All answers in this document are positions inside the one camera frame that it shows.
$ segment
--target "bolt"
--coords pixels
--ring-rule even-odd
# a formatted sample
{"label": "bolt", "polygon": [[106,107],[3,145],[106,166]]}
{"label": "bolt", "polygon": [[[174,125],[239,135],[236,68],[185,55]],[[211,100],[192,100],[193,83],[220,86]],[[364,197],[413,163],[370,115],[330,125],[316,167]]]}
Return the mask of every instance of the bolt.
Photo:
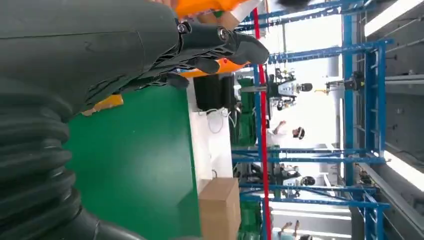
{"label": "bolt", "polygon": [[179,24],[177,28],[180,34],[185,34],[187,32],[187,27],[184,24]]}
{"label": "bolt", "polygon": [[227,40],[227,38],[228,38],[228,32],[224,28],[220,28],[218,30],[218,35],[224,41]]}

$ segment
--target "green floor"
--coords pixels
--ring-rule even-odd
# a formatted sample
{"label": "green floor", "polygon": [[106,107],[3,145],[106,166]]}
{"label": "green floor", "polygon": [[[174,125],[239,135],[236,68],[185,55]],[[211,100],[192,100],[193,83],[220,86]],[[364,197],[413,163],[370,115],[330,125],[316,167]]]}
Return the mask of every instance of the green floor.
{"label": "green floor", "polygon": [[200,235],[185,91],[128,93],[70,129],[68,167],[89,211],[148,240]]}

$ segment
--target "white table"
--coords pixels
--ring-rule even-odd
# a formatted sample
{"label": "white table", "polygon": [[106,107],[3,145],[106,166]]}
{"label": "white table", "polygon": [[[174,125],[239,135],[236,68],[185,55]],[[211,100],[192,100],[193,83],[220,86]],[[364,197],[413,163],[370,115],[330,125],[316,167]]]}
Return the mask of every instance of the white table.
{"label": "white table", "polygon": [[222,109],[208,115],[205,112],[199,112],[193,80],[189,80],[188,114],[197,193],[200,193],[208,180],[215,176],[215,172],[218,177],[233,177],[230,124],[226,109],[224,114],[221,114]]}

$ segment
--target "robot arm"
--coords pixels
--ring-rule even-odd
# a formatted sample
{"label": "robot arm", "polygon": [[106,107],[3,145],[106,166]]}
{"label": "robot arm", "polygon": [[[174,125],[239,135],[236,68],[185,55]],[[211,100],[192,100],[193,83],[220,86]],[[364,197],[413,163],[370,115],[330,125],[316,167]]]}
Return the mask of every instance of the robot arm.
{"label": "robot arm", "polygon": [[0,240],[141,240],[81,205],[66,123],[113,93],[172,83],[176,68],[212,73],[217,59],[269,54],[143,0],[4,0],[0,24]]}

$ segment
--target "red pole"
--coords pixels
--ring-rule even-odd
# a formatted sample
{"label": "red pole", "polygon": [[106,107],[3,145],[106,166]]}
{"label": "red pole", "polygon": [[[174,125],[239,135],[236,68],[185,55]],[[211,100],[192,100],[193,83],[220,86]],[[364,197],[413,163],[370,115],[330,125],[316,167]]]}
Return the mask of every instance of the red pole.
{"label": "red pole", "polygon": [[[254,33],[256,39],[261,38],[261,32],[259,29],[259,17],[258,9],[253,10],[253,23],[254,23]],[[265,73],[264,67],[262,64],[258,65],[259,67],[259,82],[265,84]],[[263,201],[263,210],[266,213],[266,219],[264,219],[266,224],[266,236],[267,239],[271,239],[271,215],[270,215],[270,199],[269,199],[269,183],[268,183],[268,159],[267,159],[267,93],[264,91],[260,92],[260,125],[261,125],[261,135],[262,135],[262,145],[260,146],[262,154],[262,167],[263,167],[263,193],[265,194]]]}

